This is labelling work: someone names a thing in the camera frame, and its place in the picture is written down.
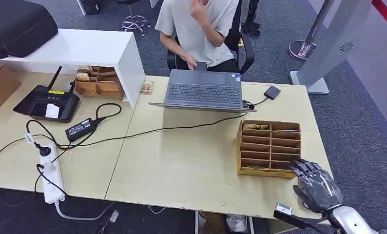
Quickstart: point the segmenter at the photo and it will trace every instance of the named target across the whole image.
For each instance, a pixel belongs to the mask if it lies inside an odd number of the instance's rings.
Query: small wooden box
[[[89,75],[90,81],[79,81],[76,79],[76,91],[85,97],[117,98],[123,100],[125,94],[115,69],[95,66],[92,68],[93,72],[86,72]]]
[[[290,162],[301,158],[300,124],[244,120],[237,134],[237,174],[294,178]]]

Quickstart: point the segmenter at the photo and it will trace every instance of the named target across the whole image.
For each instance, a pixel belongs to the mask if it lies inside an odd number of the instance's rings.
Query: man's hand
[[[192,55],[186,54],[185,56],[181,56],[181,58],[186,61],[186,63],[188,64],[189,70],[195,69],[196,60]]]
[[[191,0],[191,16],[201,26],[209,23],[206,8],[201,0]]]

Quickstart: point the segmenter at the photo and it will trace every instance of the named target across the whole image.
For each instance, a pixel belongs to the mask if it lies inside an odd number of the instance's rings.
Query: yellow label
[[[64,94],[64,91],[55,91],[55,90],[50,90],[49,91],[50,94]]]

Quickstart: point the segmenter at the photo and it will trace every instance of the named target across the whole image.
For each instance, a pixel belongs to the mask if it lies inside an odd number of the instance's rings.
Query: white power strip
[[[44,147],[49,147],[51,149],[51,153],[48,156],[41,156],[39,154],[40,164],[44,166],[44,169],[41,171],[43,172],[43,175],[46,176],[51,182],[64,190],[63,179],[61,178],[60,163],[58,162],[58,159],[51,163],[58,156],[57,147],[54,143],[44,145]],[[47,203],[53,204],[57,200],[64,201],[66,196],[62,191],[60,191],[60,189],[56,188],[43,177],[42,181],[44,200]]]

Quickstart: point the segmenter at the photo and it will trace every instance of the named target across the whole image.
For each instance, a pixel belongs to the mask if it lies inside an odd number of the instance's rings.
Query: chair armrest
[[[241,34],[242,42],[244,43],[244,49],[245,49],[245,63],[244,66],[242,66],[239,73],[242,75],[244,74],[254,63],[255,60],[255,54],[254,49],[252,48],[252,43],[249,37]]]
[[[169,67],[170,71],[173,70],[173,69],[176,69],[176,56],[170,50],[168,50],[167,61],[168,61],[168,67]]]

